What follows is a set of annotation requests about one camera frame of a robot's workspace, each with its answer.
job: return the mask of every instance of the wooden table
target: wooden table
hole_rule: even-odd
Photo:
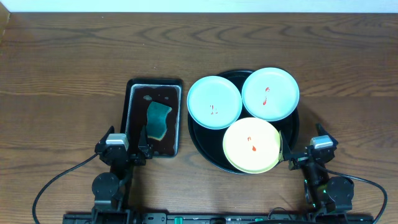
[[[339,140],[327,168],[384,186],[380,223],[398,222],[398,16],[394,14],[12,14],[0,45],[0,222],[32,223],[52,177],[94,153],[120,128],[126,83],[199,78],[235,68],[281,67],[300,86],[297,147],[321,122]],[[302,174],[287,164],[234,175],[195,149],[183,102],[179,153],[134,172],[131,204],[169,212],[300,210]],[[93,206],[99,159],[54,182],[42,223]],[[382,193],[355,182],[353,212],[376,216]]]

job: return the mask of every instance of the stack of plates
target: stack of plates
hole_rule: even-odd
[[[294,146],[299,95],[294,78],[279,68],[202,78],[187,97],[192,140],[221,169],[238,174],[265,172],[277,164],[278,131]]]

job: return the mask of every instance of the black cable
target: black cable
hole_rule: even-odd
[[[286,212],[287,212],[287,210],[286,209],[284,209],[284,208],[282,208],[282,207],[276,207],[276,208],[273,208],[270,212],[269,212],[269,214],[268,214],[268,219],[270,220],[271,219],[271,215],[272,215],[272,213],[274,212],[274,210],[276,210],[276,209],[282,209],[282,210],[285,210]]]
[[[338,176],[340,176],[340,177],[345,177],[345,178],[349,178],[349,179],[353,179],[353,180],[359,180],[359,181],[365,182],[365,183],[367,183],[367,184],[371,184],[371,185],[373,185],[373,186],[375,186],[375,187],[378,187],[378,188],[381,190],[381,192],[383,192],[384,201],[383,201],[383,205],[381,206],[381,209],[380,209],[379,214],[376,216],[376,218],[374,219],[374,221],[372,222],[372,224],[375,224],[375,223],[377,223],[377,222],[379,221],[381,215],[383,214],[384,210],[386,209],[387,201],[388,201],[387,192],[386,192],[386,190],[384,190],[383,187],[381,187],[378,183],[375,183],[375,182],[370,181],[370,180],[366,180],[366,179],[363,179],[363,178],[360,178],[360,177],[355,177],[355,176],[352,176],[352,175],[342,174],[342,173],[339,173],[339,172],[335,172],[335,171],[328,170],[328,169],[326,169],[326,168],[323,168],[323,167],[322,167],[320,164],[318,164],[318,163],[317,163],[317,166],[318,166],[319,169],[321,169],[321,170],[323,170],[323,171],[325,171],[325,172],[328,172],[328,173],[330,173],[330,174],[338,175]]]
[[[90,158],[88,158],[86,161],[82,162],[81,164],[78,164],[68,170],[63,171],[62,173],[60,173],[59,175],[55,176],[52,180],[50,180],[48,183],[46,183],[44,185],[44,187],[42,188],[42,190],[40,190],[40,192],[37,194],[35,201],[33,202],[33,206],[32,206],[32,215],[33,215],[33,219],[35,220],[36,224],[40,224],[39,220],[37,219],[37,215],[36,215],[36,205],[37,202],[39,201],[40,196],[42,196],[43,192],[45,191],[45,189],[47,189],[47,187],[50,186],[50,184],[52,184],[52,182],[56,181],[58,178],[62,177],[63,175],[74,171],[75,169],[85,165],[87,162],[91,161],[92,159],[94,159],[96,156],[98,156],[98,153],[94,154],[93,156],[91,156]]]
[[[321,223],[296,221],[296,220],[263,220],[263,221],[252,222],[249,224],[321,224]]]

